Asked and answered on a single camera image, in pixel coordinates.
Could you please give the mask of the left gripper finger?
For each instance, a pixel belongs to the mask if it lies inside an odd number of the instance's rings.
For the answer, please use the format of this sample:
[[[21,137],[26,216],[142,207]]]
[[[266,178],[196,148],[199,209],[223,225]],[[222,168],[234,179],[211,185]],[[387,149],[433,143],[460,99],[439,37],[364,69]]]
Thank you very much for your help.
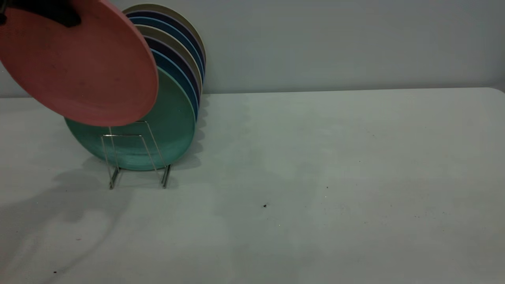
[[[7,23],[7,9],[14,8],[42,16],[67,28],[81,24],[81,17],[70,0],[2,0],[0,2],[0,25]]]

